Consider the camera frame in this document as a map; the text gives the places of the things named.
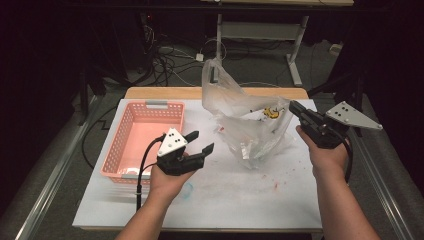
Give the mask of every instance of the plastic bag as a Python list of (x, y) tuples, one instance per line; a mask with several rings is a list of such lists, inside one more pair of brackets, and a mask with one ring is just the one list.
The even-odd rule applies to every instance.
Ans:
[[(211, 83), (214, 74), (218, 82)], [(217, 60), (202, 70), (202, 105), (214, 116), (217, 132), (244, 166), (259, 168), (279, 153), (293, 114), (290, 100), (245, 93)]]

